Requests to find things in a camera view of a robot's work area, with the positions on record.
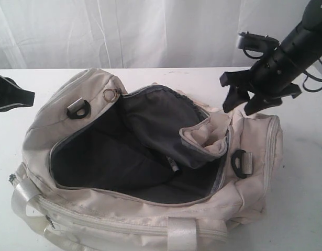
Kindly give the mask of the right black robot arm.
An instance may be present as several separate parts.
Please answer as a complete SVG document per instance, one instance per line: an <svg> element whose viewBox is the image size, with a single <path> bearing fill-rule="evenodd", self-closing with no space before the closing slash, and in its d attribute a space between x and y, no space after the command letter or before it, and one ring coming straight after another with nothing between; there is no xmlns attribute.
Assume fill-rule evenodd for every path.
<svg viewBox="0 0 322 251"><path fill-rule="evenodd" d="M229 87L223 103L228 113L244 104L244 111L252 115L267 108L280 106L283 97L298 97L302 89L293 83L299 75L322 83L307 72L307 69L322 57L322 1L310 1L302 20L282 41L269 37L242 32L237 47L260 52L255 64L248 70L224 72L221 86Z"/></svg>

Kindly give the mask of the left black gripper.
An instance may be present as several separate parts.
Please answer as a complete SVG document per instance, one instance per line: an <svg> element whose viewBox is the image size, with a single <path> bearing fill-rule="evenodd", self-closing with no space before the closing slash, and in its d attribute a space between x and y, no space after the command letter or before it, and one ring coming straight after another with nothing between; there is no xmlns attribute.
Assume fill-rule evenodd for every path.
<svg viewBox="0 0 322 251"><path fill-rule="evenodd" d="M32 107L34 99L34 92L22 89L11 78L0 76L0 112L7 112L12 107Z"/></svg>

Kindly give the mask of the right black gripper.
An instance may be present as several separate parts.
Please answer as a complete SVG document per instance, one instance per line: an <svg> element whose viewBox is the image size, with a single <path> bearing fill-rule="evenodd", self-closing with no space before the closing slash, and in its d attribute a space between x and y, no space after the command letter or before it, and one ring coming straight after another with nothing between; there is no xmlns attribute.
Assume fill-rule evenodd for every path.
<svg viewBox="0 0 322 251"><path fill-rule="evenodd" d="M295 66L285 51L277 48L265 53L249 70L224 72L220 77L222 87L229 86L227 97L223 103L223 111L229 113L239 105L246 103L246 115L253 115L261 110L280 106L282 98L296 98L302 91L285 76L287 70Z"/></svg>

